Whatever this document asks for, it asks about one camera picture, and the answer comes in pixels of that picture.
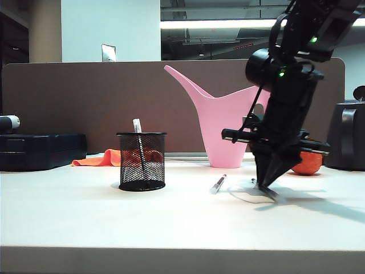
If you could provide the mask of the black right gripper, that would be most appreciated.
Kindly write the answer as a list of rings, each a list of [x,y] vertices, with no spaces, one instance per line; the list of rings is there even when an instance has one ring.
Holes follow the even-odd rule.
[[[329,154],[328,143],[309,140],[309,132],[302,128],[308,110],[307,107],[286,108],[268,102],[263,115],[251,112],[244,117],[239,129],[223,129],[222,139],[250,145],[255,157],[257,183],[268,187],[302,161],[300,151]],[[271,155],[272,151],[286,149],[299,151]]]

